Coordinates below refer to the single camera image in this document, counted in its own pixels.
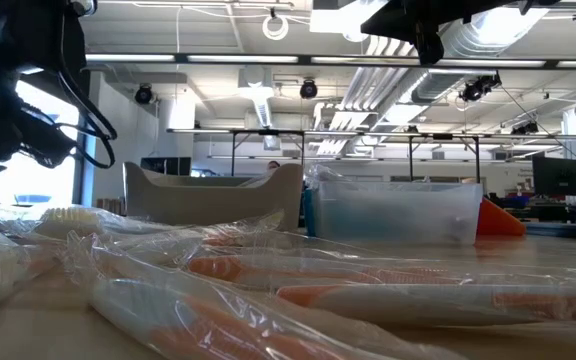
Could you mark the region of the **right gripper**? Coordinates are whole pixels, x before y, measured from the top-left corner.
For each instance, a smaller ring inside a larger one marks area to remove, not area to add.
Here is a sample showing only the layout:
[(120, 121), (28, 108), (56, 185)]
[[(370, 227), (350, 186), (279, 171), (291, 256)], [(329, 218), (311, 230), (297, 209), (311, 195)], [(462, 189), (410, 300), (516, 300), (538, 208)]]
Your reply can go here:
[(439, 26), (468, 17), (463, 0), (389, 0), (360, 26), (364, 34), (413, 42), (421, 65), (433, 65), (444, 56)]

